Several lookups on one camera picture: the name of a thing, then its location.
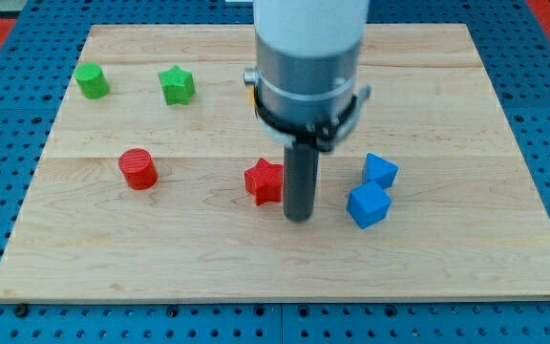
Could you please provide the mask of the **yellow block behind arm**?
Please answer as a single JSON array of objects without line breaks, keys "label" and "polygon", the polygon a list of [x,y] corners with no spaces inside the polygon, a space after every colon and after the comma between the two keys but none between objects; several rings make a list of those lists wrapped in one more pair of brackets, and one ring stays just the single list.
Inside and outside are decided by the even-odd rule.
[{"label": "yellow block behind arm", "polygon": [[248,97],[249,97],[250,104],[252,106],[255,106],[256,105],[256,100],[255,100],[255,87],[254,86],[248,87]]}]

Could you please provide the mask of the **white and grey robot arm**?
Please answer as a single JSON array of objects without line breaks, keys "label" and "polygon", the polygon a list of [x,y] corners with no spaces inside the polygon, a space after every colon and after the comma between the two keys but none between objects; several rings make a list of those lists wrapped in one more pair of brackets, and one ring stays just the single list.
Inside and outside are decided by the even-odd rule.
[{"label": "white and grey robot arm", "polygon": [[319,156],[355,127],[370,87],[355,87],[368,0],[256,0],[253,87],[261,127],[284,147],[284,214],[313,213]]}]

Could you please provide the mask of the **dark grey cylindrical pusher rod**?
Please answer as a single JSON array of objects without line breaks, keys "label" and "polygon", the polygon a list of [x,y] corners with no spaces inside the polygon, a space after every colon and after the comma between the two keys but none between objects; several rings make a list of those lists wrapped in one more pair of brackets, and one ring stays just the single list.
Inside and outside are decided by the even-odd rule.
[{"label": "dark grey cylindrical pusher rod", "polygon": [[284,214],[296,223],[308,220],[314,209],[319,152],[295,145],[284,153]]}]

